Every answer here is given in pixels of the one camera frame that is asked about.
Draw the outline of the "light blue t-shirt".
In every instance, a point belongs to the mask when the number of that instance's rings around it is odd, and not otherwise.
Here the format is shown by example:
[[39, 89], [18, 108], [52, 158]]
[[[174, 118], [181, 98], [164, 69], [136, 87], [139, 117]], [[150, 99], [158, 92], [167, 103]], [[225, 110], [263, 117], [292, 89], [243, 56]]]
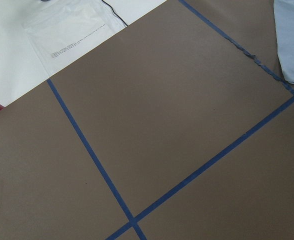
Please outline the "light blue t-shirt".
[[285, 80], [294, 84], [294, 0], [273, 3], [277, 55]]

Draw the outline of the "clear plastic bag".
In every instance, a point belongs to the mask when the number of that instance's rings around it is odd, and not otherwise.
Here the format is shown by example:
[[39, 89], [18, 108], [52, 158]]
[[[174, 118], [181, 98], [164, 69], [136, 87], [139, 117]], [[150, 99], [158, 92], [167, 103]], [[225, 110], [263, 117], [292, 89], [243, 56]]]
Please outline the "clear plastic bag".
[[125, 26], [101, 0], [55, 0], [44, 3], [22, 27], [52, 76]]

